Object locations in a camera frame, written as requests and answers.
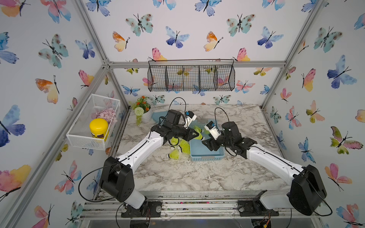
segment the white marble surface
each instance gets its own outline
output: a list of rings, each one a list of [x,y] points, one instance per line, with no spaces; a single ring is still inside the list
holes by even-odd
[[[168,105],[152,107],[154,112],[166,111]],[[214,118],[217,105],[187,105],[199,122]],[[243,137],[250,137],[266,149],[279,154],[275,140],[258,105],[220,105],[234,121]],[[184,111],[185,105],[172,105],[171,109]],[[217,110],[219,126],[227,121],[226,115]],[[134,147],[155,124],[135,124],[131,112],[117,155]],[[189,155],[182,154],[179,160],[167,158],[171,152],[168,143],[155,150],[137,169],[134,182],[142,191],[200,191],[200,190],[278,190],[287,184],[259,164],[241,156],[232,157],[227,152],[220,161],[192,162]]]

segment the butterfly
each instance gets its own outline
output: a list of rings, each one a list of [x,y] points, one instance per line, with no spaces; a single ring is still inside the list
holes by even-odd
[[[165,28],[166,28],[167,35],[170,37],[168,40],[166,40],[166,43],[168,45],[172,46],[175,43],[177,48],[182,48],[183,47],[182,41],[186,41],[190,37],[189,34],[179,35],[180,32],[177,32],[177,31],[175,33],[168,26],[166,26]]]
[[[260,92],[260,94],[267,94],[270,91],[270,88],[267,85],[264,85],[264,90]]]
[[[58,34],[55,34],[52,38],[51,45],[48,43],[46,39],[47,45],[50,49],[43,48],[38,52],[38,56],[43,59],[48,59],[49,64],[61,68],[61,61],[62,57],[68,56],[68,50],[64,44],[61,44],[61,37]]]
[[[52,204],[51,204],[49,206],[49,211],[47,213],[43,210],[43,208],[41,206],[36,206],[35,209],[34,209],[35,216],[37,218],[43,218],[43,219],[40,220],[34,226],[32,226],[32,228],[47,228],[48,225],[51,225],[50,222],[49,222],[49,216],[51,214],[51,210],[52,210],[53,207],[54,207],[54,205],[52,206]]]
[[[243,20],[241,20],[242,14],[241,16],[238,16],[237,14],[237,17],[238,21],[234,18],[229,18],[227,20],[227,25],[229,25],[228,32],[231,34],[231,36],[236,35],[237,31],[239,32],[240,30],[242,30],[243,33],[247,33],[248,31],[250,31],[250,28],[252,26],[250,21],[252,21],[256,17],[256,15],[248,15],[244,17]]]
[[[16,63],[16,61],[19,59],[16,57],[16,54],[10,51],[4,51],[4,49],[7,49],[6,45],[8,44],[8,32],[0,33],[0,58],[7,61],[8,63]]]
[[[13,105],[4,119],[0,121],[0,147],[3,147],[10,142],[8,134],[11,135],[12,133],[13,135],[18,136],[24,133],[24,124],[14,124],[20,120],[19,116],[20,109],[17,105]]]
[[[138,96],[138,94],[136,92],[138,92],[140,89],[133,89],[133,87],[128,88],[124,85],[122,85],[122,87],[125,89],[124,94],[132,94],[133,96]]]
[[[276,136],[277,140],[279,141],[281,147],[284,149],[284,150],[287,150],[287,147],[284,145],[284,138],[283,138],[283,131],[280,131],[279,133],[279,136]]]
[[[3,0],[0,2],[1,5],[4,5],[1,7],[1,11],[8,17],[16,17],[18,14],[22,16],[22,8],[24,5],[30,5],[25,2],[26,0],[22,3],[19,0]]]
[[[81,42],[78,40],[75,40],[75,43],[78,45],[78,47],[84,51],[84,54],[82,55],[84,59],[88,59],[89,55],[94,58],[95,57],[95,52],[92,51],[91,49],[94,49],[94,47],[92,46],[92,42],[90,41],[88,44],[86,44],[86,41]]]
[[[19,169],[0,171],[0,191],[6,192],[0,196],[0,202],[10,193],[20,189],[22,184],[26,181],[30,170],[29,165],[23,165]]]
[[[37,85],[37,87],[40,91],[43,91],[44,93],[48,93],[48,95],[47,95],[48,102],[56,104],[58,101],[58,94],[59,94],[59,91],[57,88],[57,83],[56,83],[56,75],[53,76],[53,81],[54,82],[50,82],[47,80],[36,78],[35,84]]]
[[[154,61],[167,60],[165,57],[161,55],[161,52],[156,47],[152,48],[152,57],[153,58],[149,57],[149,59]]]
[[[138,62],[138,60],[137,59],[133,59],[132,60],[132,62]],[[129,68],[129,69],[127,69],[127,72],[129,72],[129,73],[131,73],[131,74],[133,74],[133,72],[136,72],[136,73],[138,73],[138,69],[139,68]]]
[[[153,5],[158,8],[161,2],[165,2],[165,0],[153,0]],[[166,0],[166,6],[169,10],[172,10],[176,6],[176,0]]]
[[[311,160],[312,162],[316,163],[316,161],[314,160],[313,156],[311,155],[311,150],[308,150],[308,138],[306,137],[306,140],[304,141],[304,145],[302,143],[298,144],[299,149],[302,150],[302,155],[301,158],[303,159],[303,161],[307,161],[307,158],[309,160]]]
[[[146,14],[143,17],[141,17],[141,19],[139,19],[138,14],[137,16],[133,14],[133,16],[137,19],[138,22],[133,18],[127,18],[126,23],[131,26],[131,30],[134,34],[136,34],[136,36],[141,35],[141,30],[142,32],[144,32],[143,30],[145,30],[148,33],[152,32],[153,25],[150,21],[152,20],[153,16],[151,14]]]
[[[94,11],[96,8],[96,11],[100,12],[104,15],[104,16],[109,16],[110,13],[109,11],[105,8],[109,2],[111,2],[111,0],[89,0],[89,3],[86,3],[86,6],[88,7],[88,10],[90,11]]]
[[[67,228],[77,228],[78,227],[78,220],[80,219],[79,216],[81,215],[83,210],[83,206],[81,204],[77,204],[76,200],[72,203],[71,207],[71,218],[67,218],[69,222],[71,222]]]
[[[41,0],[41,3],[48,6],[48,15],[54,22],[59,24],[59,17],[62,15],[66,20],[70,21],[71,13],[64,7],[66,0]]]
[[[357,22],[354,25],[355,30],[363,26],[365,26],[365,13],[360,15],[359,19],[357,19]]]
[[[276,124],[277,122],[279,122],[279,120],[281,120],[281,116],[279,115],[277,110],[275,110],[274,106],[271,109],[270,118],[274,119],[274,123]]]
[[[153,98],[151,98],[151,100],[152,100],[152,104],[154,104],[154,105],[156,105],[157,103],[161,103],[161,104],[163,104],[163,103],[165,103],[165,95],[160,95],[160,96],[154,96],[155,98],[153,99]]]
[[[95,194],[96,189],[97,189],[97,185],[99,184],[99,181],[100,181],[100,177],[101,177],[101,169],[99,169],[99,170],[97,171],[97,175],[96,175],[96,177],[94,177],[93,182],[92,182],[91,184],[89,184],[89,185],[86,187],[86,189],[87,189],[88,191],[93,191],[93,193]]]
[[[347,205],[347,210],[343,207],[336,209],[337,215],[347,220],[347,222],[345,222],[348,223],[346,228],[359,228],[359,226],[363,227],[365,225],[365,223],[359,223],[359,207],[357,204]]]
[[[262,34],[261,34],[263,36],[263,38],[261,40],[258,40],[257,44],[260,46],[265,44],[265,48],[271,48],[273,46],[272,42],[276,42],[284,36],[283,34],[273,36],[274,33],[276,33],[276,32],[271,32],[271,34],[270,34],[268,28],[266,28],[266,26],[265,26],[263,28]]]
[[[213,97],[213,99],[215,100],[215,104],[219,105],[220,103],[228,103],[229,102],[229,98],[231,97],[231,95],[227,95],[227,96],[220,96],[220,97]]]
[[[205,51],[213,50],[222,39],[223,37],[217,40],[217,37],[215,37],[214,33],[210,31],[207,35],[208,44],[204,45]]]
[[[75,107],[77,105],[77,99],[74,97],[74,98],[72,98],[72,106],[70,105],[70,108],[71,109],[69,109],[68,108],[68,110],[71,110],[71,111],[73,111],[73,108]]]
[[[90,84],[91,84],[91,82],[92,82],[92,80],[94,80],[94,76],[88,75],[83,70],[80,70],[78,72],[78,75],[80,76],[81,80],[85,83],[84,85],[81,86],[81,88],[83,88],[83,87],[89,87]]]
[[[288,71],[287,71],[287,74],[286,74],[286,76],[285,76],[285,80],[288,80],[290,77],[291,77],[291,73],[293,73],[294,71],[295,71],[295,69],[296,69],[296,67],[295,66],[290,66],[289,67],[289,69],[288,69]]]
[[[306,46],[306,40],[303,40],[301,43],[300,43],[300,46],[299,46],[299,49],[300,49],[300,51],[298,52],[298,54],[299,53],[301,53],[304,49],[306,49],[307,47],[309,47],[309,45],[307,45]]]
[[[250,58],[247,56],[246,48],[241,48],[238,51],[237,58],[232,57],[236,61],[250,61]]]
[[[258,75],[260,74],[261,76],[265,76],[266,72],[268,72],[269,70],[271,70],[272,67],[267,67],[267,68],[261,68],[261,67],[257,67],[256,70],[253,74],[254,75]]]
[[[61,159],[61,157],[62,157],[62,152],[66,152],[67,150],[68,150],[68,144],[65,143],[64,146],[62,147],[62,149],[59,151],[59,153],[58,153],[58,155],[57,155],[57,157],[56,157],[56,159],[54,161],[55,162],[56,161],[59,161]]]
[[[340,60],[336,63],[335,70],[328,70],[327,77],[333,78],[334,80],[331,83],[332,88],[338,89],[340,87],[340,81],[344,85],[352,85],[357,82],[356,78],[345,74],[349,67],[345,69],[345,55],[340,57]]]
[[[214,16],[214,9],[213,7],[216,6],[216,4],[220,3],[222,0],[200,0],[201,2],[198,2],[195,4],[195,10],[196,11],[201,11],[203,8],[203,12],[205,10],[207,10],[207,15],[210,16]]]
[[[337,153],[338,154],[349,154],[349,151],[346,148],[349,149],[361,149],[363,147],[363,145],[358,142],[358,141],[354,141],[354,140],[346,140],[352,137],[347,137],[347,134],[349,132],[347,132],[345,138],[342,138],[340,131],[338,130],[337,127],[331,127],[332,128],[332,135],[334,136],[334,138],[330,138],[331,139],[331,147],[337,147]]]
[[[299,122],[299,120],[296,119],[297,116],[298,116],[298,113],[296,115],[294,115],[294,106],[289,110],[289,113],[287,113],[287,115],[285,116],[285,119],[289,120],[289,128],[291,130],[294,129],[294,126],[296,126],[296,127],[301,126],[301,123]]]
[[[264,8],[268,7],[268,5],[270,5],[274,3],[274,0],[263,0],[262,1],[262,6]],[[275,0],[275,10],[281,9],[283,6],[285,5],[285,0]]]
[[[292,92],[289,92],[287,94],[287,89],[286,88],[283,88],[283,91],[280,93],[280,97],[282,100],[286,101],[286,103],[288,103],[287,99],[288,97],[290,97],[292,95]]]
[[[249,92],[249,89],[248,88],[252,88],[256,83],[249,83],[247,84],[248,81],[246,81],[244,84],[238,80],[237,81],[237,84],[236,84],[236,88],[234,89],[234,91],[236,93],[238,93],[239,91],[242,90],[243,93],[248,93]]]
[[[330,27],[328,27],[328,33],[326,36],[325,36],[326,34],[325,28],[320,28],[318,30],[318,37],[314,42],[314,49],[323,47],[323,51],[326,53],[329,50],[331,50],[331,48],[333,48],[333,46],[335,45],[334,40],[339,40],[342,37],[342,32],[332,32],[330,34],[332,29],[333,27],[331,29]]]
[[[338,183],[348,183],[348,184],[351,184],[352,183],[352,180],[350,178],[348,178],[348,177],[341,176],[341,177],[338,177],[337,178],[337,175],[338,175],[338,165],[336,165],[335,163],[331,163],[330,164],[330,167],[326,166],[324,169],[326,170],[326,173],[329,176],[329,178],[331,180],[333,180],[333,182],[335,182],[335,184],[338,186],[338,190],[339,191],[341,191],[341,189],[343,190],[343,188],[341,188]]]
[[[114,48],[117,49],[119,52],[121,52],[127,48],[127,43],[128,43],[129,37],[126,41],[121,35],[119,35],[117,32],[114,31],[113,39],[117,43],[116,45],[114,45]]]
[[[206,92],[207,90],[204,90],[204,89],[199,89],[199,87],[198,86],[196,86],[196,85],[193,85],[193,87],[194,87],[194,91],[193,91],[193,94],[199,94],[200,96],[204,96],[205,95],[205,93],[204,92]]]
[[[76,169],[77,169],[76,161],[73,161],[70,167],[69,174],[67,175],[66,172],[64,171],[65,174],[61,175],[66,176],[66,178],[60,183],[58,183],[56,187],[54,187],[54,189],[58,190],[59,192],[63,192],[64,189],[66,188],[66,194],[71,195],[74,191],[73,184],[75,183],[75,181],[81,179],[81,171],[76,172]]]
[[[311,123],[315,123],[316,119],[318,121],[324,121],[324,117],[318,114],[318,109],[316,109],[316,101],[313,100],[312,104],[311,104],[311,109],[307,109],[306,113],[309,117],[309,121]]]
[[[357,110],[357,116],[355,116],[355,119],[359,122],[365,123],[365,110]]]

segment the blue butterfly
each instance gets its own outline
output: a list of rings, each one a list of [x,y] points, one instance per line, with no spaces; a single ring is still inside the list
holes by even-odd
[[[55,34],[52,38],[52,46],[48,43],[47,40],[46,42],[47,44],[42,44],[47,45],[50,49],[43,48],[38,52],[38,56],[42,59],[48,59],[49,64],[61,68],[62,65],[59,59],[68,56],[68,50],[66,49],[66,46],[64,44],[61,44],[61,37],[58,34]]]
[[[261,40],[258,40],[257,44],[260,46],[265,44],[265,48],[271,48],[273,46],[272,42],[276,42],[284,36],[283,34],[273,36],[274,33],[276,33],[276,32],[270,33],[268,28],[266,28],[266,26],[265,26],[262,29],[262,34],[261,34],[263,36],[263,38]]]
[[[82,55],[84,59],[88,59],[89,55],[94,58],[95,57],[95,52],[92,51],[91,49],[94,49],[94,47],[92,46],[91,41],[86,44],[86,41],[81,42],[78,40],[75,40],[75,43],[78,45],[78,47],[84,51],[84,54]]]
[[[204,92],[206,92],[207,90],[206,89],[199,89],[199,87],[198,86],[196,86],[196,85],[193,85],[193,87],[194,87],[194,91],[193,91],[193,94],[199,94],[200,96],[204,96],[205,95],[205,93]]]
[[[8,39],[8,32],[0,33],[0,58],[14,64],[19,59],[18,57],[16,57],[16,54],[10,51],[4,51],[4,49],[9,48],[6,46],[8,44]]]
[[[170,37],[168,40],[166,40],[166,43],[171,46],[175,43],[177,48],[182,48],[183,47],[182,41],[186,41],[190,36],[189,34],[179,35],[180,32],[176,31],[176,33],[175,33],[168,26],[166,26],[166,32],[167,32],[167,35]]]
[[[270,88],[267,85],[264,85],[264,90],[260,92],[260,94],[267,94],[270,91]]]
[[[279,136],[276,136],[277,137],[277,140],[279,141],[281,147],[284,149],[284,150],[287,150],[287,147],[284,145],[284,139],[283,139],[283,131],[280,131],[279,133]]]
[[[109,11],[105,8],[109,2],[111,2],[111,0],[89,0],[89,3],[86,3],[86,6],[88,7],[88,9],[90,11],[94,11],[96,8],[96,11],[100,12],[104,15],[104,16],[109,16],[110,13]]]
[[[220,103],[228,103],[229,102],[229,98],[231,97],[231,95],[227,95],[227,96],[220,96],[220,97],[213,97],[213,99],[215,100],[215,104],[219,105]]]
[[[151,14],[146,14],[143,17],[141,17],[141,19],[139,19],[139,15],[137,14],[135,18],[137,19],[138,22],[133,18],[127,18],[126,23],[131,26],[131,30],[134,34],[136,34],[136,36],[140,36],[141,30],[142,32],[143,30],[145,30],[148,33],[152,32],[153,25],[151,22],[149,22],[152,21],[152,17],[153,16]]]
[[[340,81],[344,85],[352,85],[357,82],[356,78],[345,74],[346,71],[349,71],[348,68],[345,69],[345,55],[342,55],[338,63],[336,63],[336,69],[328,70],[327,77],[334,79],[331,83],[332,88],[338,89],[340,87]]]
[[[99,184],[99,181],[100,181],[100,177],[101,177],[101,169],[99,169],[99,170],[97,171],[97,175],[96,175],[96,177],[94,177],[93,182],[92,182],[91,184],[89,184],[89,185],[86,187],[86,189],[87,189],[88,191],[93,191],[93,193],[95,194],[96,189],[97,189],[97,185]]]
[[[301,158],[303,159],[303,161],[307,161],[307,158],[309,160],[311,160],[312,162],[316,163],[316,161],[314,161],[313,156],[311,155],[311,153],[309,153],[311,150],[308,150],[308,138],[306,137],[306,140],[304,141],[304,145],[302,143],[299,143],[299,149],[302,150],[302,155]]]
[[[214,16],[215,11],[213,7],[215,7],[215,5],[220,3],[222,0],[200,0],[200,1],[201,1],[200,3],[195,4],[195,10],[201,11],[204,8],[203,12],[207,10],[208,16]]]
[[[4,119],[0,121],[0,147],[5,146],[9,140],[11,133],[15,136],[22,135],[25,131],[24,124],[14,124],[20,116],[20,109],[17,105],[13,105],[8,113],[5,115]]]
[[[320,46],[323,47],[323,51],[326,53],[331,50],[331,48],[333,48],[333,46],[335,45],[334,40],[339,40],[342,37],[342,32],[331,32],[332,29],[333,27],[331,29],[330,27],[328,27],[328,33],[326,36],[325,28],[320,28],[318,30],[318,37],[314,42],[314,49],[317,49]]]
[[[140,89],[133,89],[133,87],[128,88],[124,85],[122,85],[122,87],[125,89],[124,94],[132,94],[133,96],[138,96],[138,94],[136,92],[138,92]]]

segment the wire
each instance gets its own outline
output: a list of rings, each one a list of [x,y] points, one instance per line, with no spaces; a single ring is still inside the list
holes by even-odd
[[[290,208],[290,220],[289,220],[289,224],[286,226],[286,228],[289,227],[291,221],[292,221],[292,209]]]

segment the orange butterfly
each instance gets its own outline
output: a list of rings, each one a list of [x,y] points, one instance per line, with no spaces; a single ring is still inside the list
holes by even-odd
[[[207,35],[207,42],[208,44],[204,45],[205,51],[211,51],[213,50],[217,44],[220,42],[220,40],[217,40],[217,37],[215,37],[214,33],[212,31],[210,31]]]
[[[59,91],[57,88],[55,75],[53,76],[53,81],[54,81],[54,83],[47,81],[47,80],[36,78],[35,84],[37,85],[37,87],[40,91],[43,91],[44,93],[48,93],[48,95],[47,95],[48,102],[56,104],[58,101]]]

